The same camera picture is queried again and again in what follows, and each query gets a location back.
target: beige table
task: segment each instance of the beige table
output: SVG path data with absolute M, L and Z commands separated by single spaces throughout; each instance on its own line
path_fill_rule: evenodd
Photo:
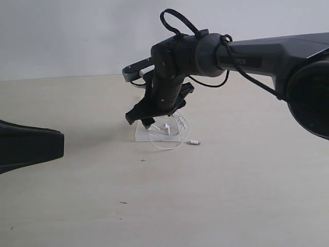
M 134 142 L 143 91 L 121 76 L 0 82 L 1 119 L 66 138 L 63 158 L 0 175 L 0 246 L 328 246 L 329 142 L 240 75 L 195 87 L 202 145 L 161 151 Z

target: transparent plastic base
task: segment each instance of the transparent plastic base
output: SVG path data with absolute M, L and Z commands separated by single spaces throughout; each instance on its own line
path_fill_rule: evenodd
M 135 141 L 136 142 L 181 142 L 182 138 L 178 132 L 177 122 L 173 117 L 162 116 L 155 117 L 154 126 L 151 126 L 148 130 L 145 129 L 141 121 L 137 122 Z

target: white wall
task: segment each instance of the white wall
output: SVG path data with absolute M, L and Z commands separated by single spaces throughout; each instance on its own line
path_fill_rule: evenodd
M 235 40 L 329 31 L 327 0 L 2 0 L 0 80 L 119 74 L 172 35 L 169 7 Z

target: robotic arm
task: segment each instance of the robotic arm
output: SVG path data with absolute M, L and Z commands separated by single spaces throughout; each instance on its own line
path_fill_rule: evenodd
M 164 18 L 169 13 L 194 35 L 180 33 Z M 198 30 L 182 14 L 166 9 L 161 22 L 174 36 L 154 45 L 151 57 L 122 70 L 127 82 L 145 88 L 144 98 L 126 113 L 129 124 L 141 120 L 145 128 L 154 117 L 172 115 L 186 105 L 193 85 L 186 77 L 217 77 L 238 71 L 278 99 L 288 103 L 295 120 L 318 137 L 329 139 L 329 33 L 301 34 L 267 39 L 232 41 L 231 36 Z M 274 89 L 249 74 L 270 76 Z M 136 84 L 142 78 L 145 84 Z

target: black strap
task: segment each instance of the black strap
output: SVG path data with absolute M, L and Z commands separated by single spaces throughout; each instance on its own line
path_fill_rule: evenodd
M 179 19 L 180 21 L 182 21 L 194 34 L 196 34 L 199 30 L 185 17 L 183 16 L 181 13 L 177 12 L 176 10 L 173 10 L 173 9 L 166 9 L 164 10 L 161 15 L 160 15 L 160 20 L 162 22 L 162 24 L 164 25 L 164 27 L 175 33 L 176 35 L 181 35 L 181 32 L 170 26 L 167 21 L 165 20 L 165 13 L 168 13 L 168 14 L 171 14 L 173 16 L 175 16 L 177 19 Z

